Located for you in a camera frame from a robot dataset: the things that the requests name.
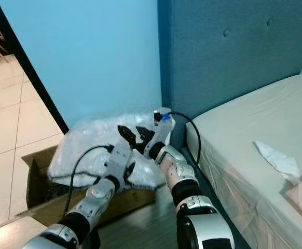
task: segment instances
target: black door frame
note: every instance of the black door frame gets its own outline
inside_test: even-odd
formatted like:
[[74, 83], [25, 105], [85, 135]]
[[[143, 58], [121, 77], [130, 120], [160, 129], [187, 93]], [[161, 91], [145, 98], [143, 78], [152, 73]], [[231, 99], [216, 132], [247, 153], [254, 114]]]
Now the black door frame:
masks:
[[52, 117], [60, 127], [61, 131], [66, 134], [68, 132], [68, 126], [63, 120], [61, 114], [59, 113], [57, 107], [54, 105], [53, 100], [48, 94], [46, 88], [44, 87], [42, 81], [38, 77], [35, 69], [33, 68], [30, 60], [26, 56], [20, 42], [18, 41], [14, 31], [12, 30], [5, 14], [3, 13], [0, 6], [0, 30], [4, 36], [4, 38], [11, 44], [12, 53], [15, 55], [16, 59], [20, 63], [27, 77], [29, 78], [31, 84], [36, 89], [40, 98], [46, 105], [47, 109], [51, 113]]

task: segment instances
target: white bed sheet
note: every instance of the white bed sheet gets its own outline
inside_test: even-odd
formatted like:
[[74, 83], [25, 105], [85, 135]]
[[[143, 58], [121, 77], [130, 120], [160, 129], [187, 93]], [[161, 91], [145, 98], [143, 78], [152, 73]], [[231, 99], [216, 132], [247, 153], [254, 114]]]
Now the white bed sheet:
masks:
[[[200, 168], [251, 248], [302, 248], [302, 216], [284, 198], [291, 185], [259, 154], [261, 141], [294, 157], [302, 176], [302, 75], [268, 85], [194, 119]], [[187, 125], [196, 158], [197, 137]]]

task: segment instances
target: blue upholstered headboard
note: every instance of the blue upholstered headboard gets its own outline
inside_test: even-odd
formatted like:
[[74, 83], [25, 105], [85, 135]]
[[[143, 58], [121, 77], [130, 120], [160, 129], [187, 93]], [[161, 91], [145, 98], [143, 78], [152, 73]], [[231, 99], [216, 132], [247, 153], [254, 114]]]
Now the blue upholstered headboard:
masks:
[[158, 0], [158, 19], [162, 103], [191, 118], [302, 68], [302, 0]]

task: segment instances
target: tiled floor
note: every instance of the tiled floor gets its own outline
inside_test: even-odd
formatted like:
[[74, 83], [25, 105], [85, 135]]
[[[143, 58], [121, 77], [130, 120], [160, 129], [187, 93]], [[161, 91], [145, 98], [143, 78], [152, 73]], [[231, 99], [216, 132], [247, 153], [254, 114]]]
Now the tiled floor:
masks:
[[0, 223], [26, 210], [22, 156], [56, 145], [58, 125], [14, 56], [0, 59]]

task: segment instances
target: white tissue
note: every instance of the white tissue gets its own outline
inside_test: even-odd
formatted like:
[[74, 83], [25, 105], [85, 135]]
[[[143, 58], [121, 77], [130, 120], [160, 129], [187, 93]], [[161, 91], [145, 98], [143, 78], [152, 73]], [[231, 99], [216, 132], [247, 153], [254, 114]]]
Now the white tissue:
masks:
[[260, 154], [267, 160], [275, 170], [279, 171], [284, 179], [290, 181], [293, 185], [300, 182], [300, 172], [294, 157], [289, 157], [260, 141], [253, 144], [257, 147]]

